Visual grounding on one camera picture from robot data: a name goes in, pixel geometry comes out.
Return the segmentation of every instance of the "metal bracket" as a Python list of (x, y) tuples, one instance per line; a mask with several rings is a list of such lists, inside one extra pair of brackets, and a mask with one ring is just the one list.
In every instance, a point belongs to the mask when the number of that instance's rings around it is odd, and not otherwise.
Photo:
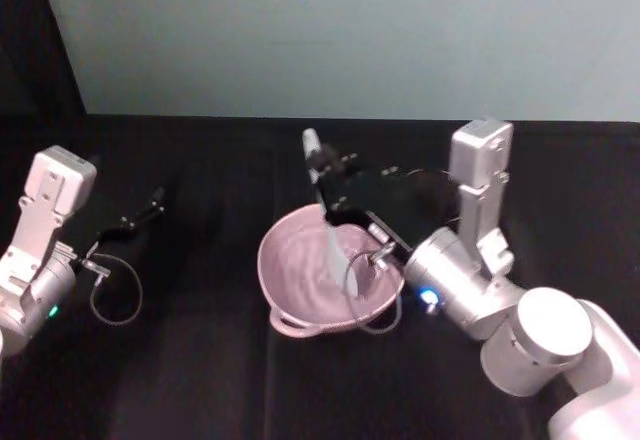
[(509, 273), (514, 261), (499, 227), (512, 135), (510, 123), (481, 119), (451, 140), (449, 173), (460, 184), (458, 235), (489, 280)]

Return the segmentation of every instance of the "blue led light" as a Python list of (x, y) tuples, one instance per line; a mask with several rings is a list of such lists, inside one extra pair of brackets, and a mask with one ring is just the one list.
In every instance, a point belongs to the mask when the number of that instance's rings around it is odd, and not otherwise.
[(440, 303), (438, 294), (430, 288), (425, 288), (424, 290), (422, 290), (420, 292), (420, 298), (427, 305), (437, 305), (438, 303)]

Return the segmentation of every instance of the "screw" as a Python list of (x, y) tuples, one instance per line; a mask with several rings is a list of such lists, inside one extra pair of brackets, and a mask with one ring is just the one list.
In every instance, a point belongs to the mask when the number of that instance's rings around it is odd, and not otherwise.
[(491, 150), (502, 150), (502, 146), (504, 145), (504, 141), (501, 138), (496, 138), (493, 142), (491, 142)]
[(439, 311), (440, 310), (438, 309), (438, 306), (436, 304), (432, 303), (432, 304), (427, 306), (426, 313), (427, 313), (427, 315), (437, 315)]

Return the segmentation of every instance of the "wall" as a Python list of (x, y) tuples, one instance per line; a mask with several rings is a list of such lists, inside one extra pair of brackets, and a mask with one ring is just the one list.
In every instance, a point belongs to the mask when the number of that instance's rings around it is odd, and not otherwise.
[(640, 119), (640, 0), (50, 0), (90, 113)]
[(36, 106), (0, 47), (0, 115), (33, 115)]

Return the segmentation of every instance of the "pink bowl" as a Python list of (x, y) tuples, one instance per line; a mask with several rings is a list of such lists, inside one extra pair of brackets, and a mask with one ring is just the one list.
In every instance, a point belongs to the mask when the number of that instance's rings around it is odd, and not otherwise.
[[(395, 267), (383, 271), (370, 266), (364, 257), (357, 260), (353, 269), (358, 283), (367, 288), (364, 295), (352, 300), (356, 321), (330, 272), (329, 228), (322, 207), (313, 204), (280, 219), (262, 239), (258, 251), (260, 286), (271, 305), (271, 325), (284, 335), (306, 338), (353, 329), (358, 321), (366, 323), (380, 315), (402, 289), (404, 279)], [(380, 248), (358, 227), (345, 225), (333, 230), (348, 258)]]

